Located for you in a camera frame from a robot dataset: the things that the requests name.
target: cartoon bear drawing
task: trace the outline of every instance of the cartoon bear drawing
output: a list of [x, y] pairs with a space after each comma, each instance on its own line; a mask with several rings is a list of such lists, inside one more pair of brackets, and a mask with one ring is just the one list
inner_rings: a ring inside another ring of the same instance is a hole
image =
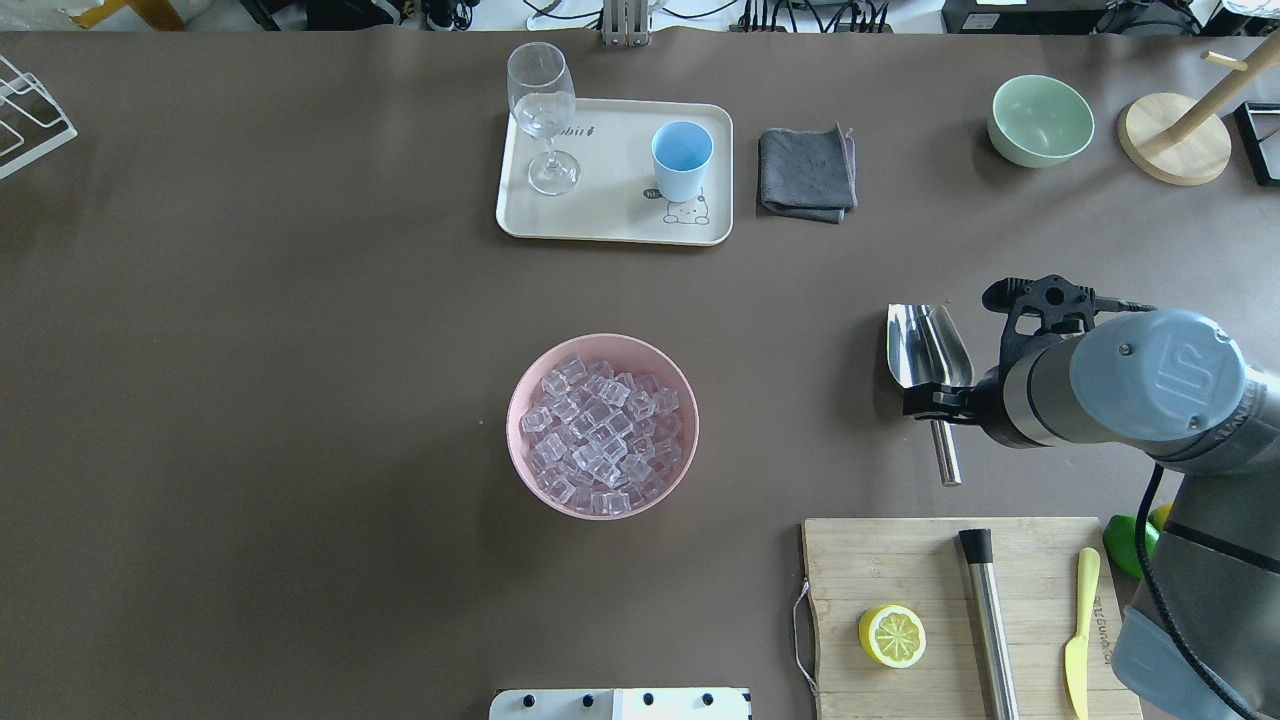
[[707, 210], [707, 196], [700, 191], [698, 197], [685, 202], [667, 202], [667, 214], [662, 218], [664, 223], [680, 223], [682, 225], [710, 224], [710, 213]]

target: black muddler tip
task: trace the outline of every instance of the black muddler tip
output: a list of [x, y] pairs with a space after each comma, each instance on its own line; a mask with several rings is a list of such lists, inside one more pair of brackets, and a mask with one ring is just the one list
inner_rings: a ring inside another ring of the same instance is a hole
[[964, 548], [964, 560], [969, 565], [979, 562], [991, 564], [991, 529], [973, 528], [960, 530], [960, 547]]

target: wine glass stem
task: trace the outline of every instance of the wine glass stem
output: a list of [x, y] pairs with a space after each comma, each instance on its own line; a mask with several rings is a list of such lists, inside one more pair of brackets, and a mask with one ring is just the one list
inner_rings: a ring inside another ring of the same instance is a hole
[[559, 168], [559, 160], [556, 159], [556, 138], [547, 138], [547, 169], [556, 170]]

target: pink bowl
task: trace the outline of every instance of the pink bowl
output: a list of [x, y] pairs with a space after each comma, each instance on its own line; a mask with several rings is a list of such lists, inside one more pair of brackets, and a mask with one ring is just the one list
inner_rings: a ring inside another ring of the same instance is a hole
[[[653, 501], [641, 505], [621, 515], [588, 515], [577, 512], [572, 507], [561, 505], [547, 496], [538, 486], [534, 470], [525, 460], [525, 454], [530, 450], [529, 439], [520, 430], [520, 419], [534, 404], [534, 396], [540, 393], [539, 386], [543, 375], [549, 373], [561, 360], [579, 355], [582, 363], [590, 365], [598, 360], [608, 360], [613, 368], [621, 373], [634, 373], [641, 375], [655, 373], [662, 382], [680, 393], [680, 407], [676, 414], [685, 424], [680, 430], [680, 447], [685, 451], [685, 459], [671, 474], [667, 489]], [[524, 377], [516, 383], [516, 392], [511, 396], [511, 405], [507, 406], [507, 451], [511, 461], [516, 465], [516, 473], [525, 486], [541, 498], [543, 502], [572, 518], [584, 520], [618, 520], [630, 518], [662, 502], [668, 495], [675, 492], [676, 486], [685, 478], [689, 465], [694, 461], [694, 451], [698, 450], [698, 401], [694, 400], [694, 388], [689, 387], [689, 380], [680, 368], [671, 361], [660, 350], [648, 342], [627, 337], [623, 334], [598, 333], [567, 340], [548, 350], [525, 370]]]

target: yellow fruit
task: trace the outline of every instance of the yellow fruit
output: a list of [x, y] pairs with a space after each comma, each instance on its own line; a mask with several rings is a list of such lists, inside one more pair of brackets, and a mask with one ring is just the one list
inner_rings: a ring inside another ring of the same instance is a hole
[[924, 623], [901, 605], [877, 605], [858, 620], [858, 639], [872, 660], [910, 667], [924, 656]]
[[1151, 520], [1152, 525], [1156, 525], [1157, 530], [1165, 532], [1165, 520], [1169, 519], [1169, 511], [1172, 510], [1172, 509], [1174, 509], [1174, 503], [1172, 502], [1166, 502], [1166, 503], [1161, 505], [1160, 507], [1152, 510], [1151, 515], [1148, 515], [1147, 519]]

